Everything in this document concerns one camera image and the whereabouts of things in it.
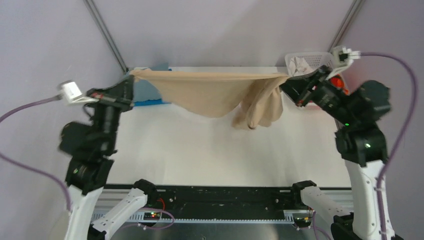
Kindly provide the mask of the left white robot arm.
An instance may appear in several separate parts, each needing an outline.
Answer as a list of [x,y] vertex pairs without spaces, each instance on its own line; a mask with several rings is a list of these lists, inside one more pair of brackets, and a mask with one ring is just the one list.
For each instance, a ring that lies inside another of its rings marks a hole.
[[65,177],[71,199],[66,240],[109,240],[132,214],[157,204],[157,187],[140,179],[106,215],[92,221],[96,203],[114,164],[111,157],[117,152],[121,114],[134,107],[134,83],[134,76],[126,75],[113,86],[92,88],[87,92],[82,92],[71,80],[58,88],[68,104],[93,109],[90,124],[72,121],[60,134],[58,148],[71,157]]

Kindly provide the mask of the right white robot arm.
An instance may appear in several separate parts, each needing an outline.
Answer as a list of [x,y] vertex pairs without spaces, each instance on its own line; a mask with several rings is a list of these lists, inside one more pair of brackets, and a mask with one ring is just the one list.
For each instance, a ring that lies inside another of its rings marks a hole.
[[342,208],[311,181],[295,183],[290,195],[297,209],[312,208],[330,226],[335,240],[397,240],[388,209],[381,170],[389,163],[387,141],[377,122],[391,110],[390,90],[365,81],[346,94],[329,80],[330,68],[290,77],[280,90],[298,107],[313,102],[341,123],[335,132],[336,149],[348,171],[353,211]]

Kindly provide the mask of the beige t-shirt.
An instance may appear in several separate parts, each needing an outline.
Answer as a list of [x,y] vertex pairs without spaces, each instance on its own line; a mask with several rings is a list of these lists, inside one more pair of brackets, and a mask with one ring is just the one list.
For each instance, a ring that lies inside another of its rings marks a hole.
[[269,127],[283,113],[280,85],[285,73],[186,72],[134,69],[134,80],[146,80],[161,98],[208,118],[221,118],[239,107],[232,120],[236,129]]

